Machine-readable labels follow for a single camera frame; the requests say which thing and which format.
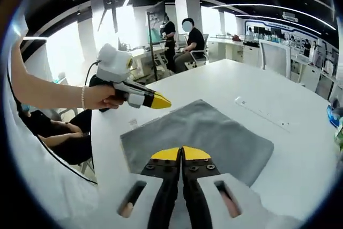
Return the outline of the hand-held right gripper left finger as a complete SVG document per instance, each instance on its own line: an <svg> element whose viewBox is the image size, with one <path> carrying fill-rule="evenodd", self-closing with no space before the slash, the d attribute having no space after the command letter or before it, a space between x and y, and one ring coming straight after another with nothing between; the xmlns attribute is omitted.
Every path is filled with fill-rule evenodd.
<svg viewBox="0 0 343 229"><path fill-rule="evenodd" d="M168 228L178 194L181 149L161 150L139 174L115 172L103 198L105 228Z"/></svg>

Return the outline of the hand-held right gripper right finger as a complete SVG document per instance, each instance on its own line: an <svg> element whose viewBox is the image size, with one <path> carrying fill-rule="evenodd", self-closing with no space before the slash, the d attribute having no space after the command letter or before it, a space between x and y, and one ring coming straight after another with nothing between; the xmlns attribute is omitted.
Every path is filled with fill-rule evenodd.
<svg viewBox="0 0 343 229"><path fill-rule="evenodd" d="M192 228L266 228L271 214L257 193L232 175L221 174L211 156L184 146L183 196Z"/></svg>

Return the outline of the person's left hand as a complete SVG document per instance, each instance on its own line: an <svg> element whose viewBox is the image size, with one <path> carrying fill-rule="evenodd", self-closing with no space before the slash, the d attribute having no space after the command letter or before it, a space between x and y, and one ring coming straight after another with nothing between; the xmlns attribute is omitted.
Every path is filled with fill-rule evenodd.
<svg viewBox="0 0 343 229"><path fill-rule="evenodd" d="M124 103L122 97L116 96L115 89L108 85L83 87L82 106L86 109L117 109Z"/></svg>

